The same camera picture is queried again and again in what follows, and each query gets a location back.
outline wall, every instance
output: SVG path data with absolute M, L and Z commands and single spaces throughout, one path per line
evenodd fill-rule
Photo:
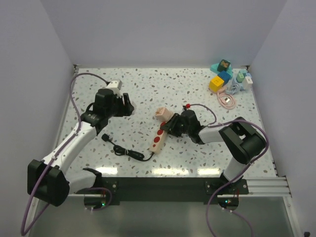
M 251 64 L 254 89 L 280 175 L 304 230 L 315 226 L 316 1 L 288 0 Z
M 0 1 L 0 236 L 20 236 L 27 165 L 52 148 L 73 66 L 39 0 Z
M 249 65 L 286 0 L 41 0 L 72 62 Z

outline purple cable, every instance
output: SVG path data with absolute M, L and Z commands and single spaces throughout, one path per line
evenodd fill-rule
M 245 121 L 245 120 L 241 120 L 241 119 L 236 119 L 236 120 L 233 120 L 233 121 L 229 121 L 229 122 L 225 122 L 225 123 L 223 123 L 223 124 L 218 124 L 218 125 L 213 125 L 213 126 L 209 126 L 209 125 L 211 125 L 211 124 L 209 124 L 208 127 L 209 127 L 209 128 L 221 127 L 221 126 L 226 126 L 226 125 L 231 124 L 231 123 L 234 123 L 234 122 L 244 122 L 244 123 L 247 123 L 247 124 L 249 124 L 249 125 L 251 125 L 251 126 L 257 128 L 257 129 L 263 134 L 263 136 L 265 137 L 267 144 L 266 144 L 266 147 L 265 147 L 265 149 L 263 150 L 263 152 L 260 153 L 260 155 L 258 155 L 256 158 L 254 158 L 234 179 L 232 179 L 231 181 L 227 182 L 227 183 L 224 184 L 223 186 L 219 187 L 219 188 L 212 194 L 211 198 L 209 199 L 209 201 L 208 201 L 208 203 L 207 203 L 207 207 L 206 207 L 205 216 L 206 216 L 206 223 L 207 223 L 207 226 L 208 226 L 209 230 L 211 231 L 211 233 L 212 233 L 212 235 L 213 235 L 214 237 L 217 237 L 217 235 L 216 235 L 215 232 L 213 231 L 213 229 L 212 229 L 212 227 L 211 227 L 211 224 L 210 224 L 210 222 L 209 222 L 209 219 L 208 219 L 209 206 L 210 206 L 212 200 L 215 198 L 216 194 L 217 194 L 219 191 L 221 191 L 223 188 L 227 187 L 228 185 L 230 185 L 231 183 L 233 183 L 235 180 L 237 180 L 240 176 L 242 176 L 242 175 L 244 174 L 244 172 L 246 172 L 246 170 L 251 166 L 251 164 L 252 164 L 253 162 L 255 162 L 255 161 L 258 160 L 260 157 L 262 157 L 262 156 L 268 151 L 269 144 L 270 144 L 270 143 L 269 143 L 269 139 L 268 139 L 266 133 L 264 132 L 264 130 L 263 130 L 262 128 L 260 128 L 258 125 L 254 124 L 254 123 L 252 123 L 252 122 L 249 122 L 249 121 Z M 238 214 L 238 213 L 236 213 L 236 212 L 234 212 L 234 211 L 233 211 L 233 214 L 239 216 L 240 218 L 242 218 L 243 220 L 246 221 L 246 223 L 249 225 L 250 230 L 251 230 L 251 237 L 254 237 L 254 231 L 253 231 L 253 228 L 252 228 L 250 222 L 247 221 L 242 215 L 240 215 L 240 214 Z
M 107 85 L 109 84 L 109 82 L 107 82 L 106 80 L 104 80 L 102 77 L 96 75 L 96 74 L 93 74 L 93 73 L 79 73 L 77 75 L 75 75 L 71 82 L 70 82 L 70 90 L 69 90 L 69 94 L 70 94 L 70 100 L 71 100 L 71 103 L 73 104 L 74 108 L 75 108 L 75 111 L 76 111 L 76 114 L 78 116 L 78 128 L 76 129 L 76 133 L 78 133 L 81 129 L 81 118 L 80 118 L 80 113 L 79 113 L 79 110 L 75 104 L 75 101 L 73 99 L 73 96 L 72 96 L 72 92 L 73 92 L 73 86 L 74 86 L 74 82 L 75 80 L 79 77 L 79 76 L 83 76 L 83 75 L 90 75 L 90 76 L 94 76 L 94 77 L 97 77 L 99 79 L 101 79 L 102 81 L 104 81 Z M 73 138 L 75 137 L 76 135 L 73 134 L 55 153 L 55 157 L 57 157 L 61 152 L 62 150 L 73 140 Z M 47 166 L 45 167 L 44 171 L 42 172 L 42 174 L 39 176 L 39 179 L 37 180 L 37 182 L 35 183 L 34 185 L 34 188 L 31 192 L 31 195 L 30 195 L 30 198 L 28 200 L 28 203 L 26 205 L 26 209 L 25 209 L 25 212 L 24 212 L 24 216 L 23 216 L 23 219 L 22 219 L 22 225 L 21 225 L 21 235 L 22 236 L 25 236 L 29 231 L 30 229 L 32 228 L 32 226 L 35 224 L 35 222 L 37 221 L 37 219 L 43 214 L 43 212 L 47 209 L 47 207 L 49 206 L 49 204 L 46 204 L 45 207 L 38 213 L 38 215 L 33 219 L 33 221 L 30 223 L 30 225 L 28 226 L 27 229 L 25 229 L 25 225 L 26 225 L 26 220 L 28 218 L 28 214 L 29 214 L 29 211 L 30 211 L 30 207 L 31 207 L 31 203 L 32 203 L 32 200 L 33 200 L 33 197 L 35 195 L 35 192 L 36 190 L 38 189 L 39 185 L 40 185 L 40 182 L 42 181 L 43 177 L 45 176 L 45 174 L 47 173 L 48 169 L 50 168 L 51 164 L 55 161 L 54 158 L 52 158 L 50 160 L 50 162 L 47 164 Z
M 111 202 L 112 202 L 112 197 L 113 197 L 113 196 L 112 196 L 112 193 L 111 193 L 110 190 L 108 190 L 108 189 L 106 189 L 106 188 L 101 188 L 101 187 L 89 188 L 89 189 L 87 189 L 87 190 L 105 190 L 105 191 L 107 191 L 107 192 L 110 194 L 110 200 L 108 201 L 107 204 L 105 204 L 105 206 L 103 206 L 103 207 L 101 207 L 101 208 L 98 208 L 98 209 L 92 209 L 92 211 L 104 210 L 105 208 L 107 208 L 107 207 L 111 204 Z
M 213 114 L 214 122 L 209 123 L 208 125 L 212 125 L 212 124 L 215 124 L 217 122 L 217 117 L 216 117 L 215 113 L 209 107 L 207 107 L 207 106 L 205 106 L 203 104 L 191 104 L 191 106 L 202 106 L 202 107 L 206 108 L 208 111 L 210 111 Z

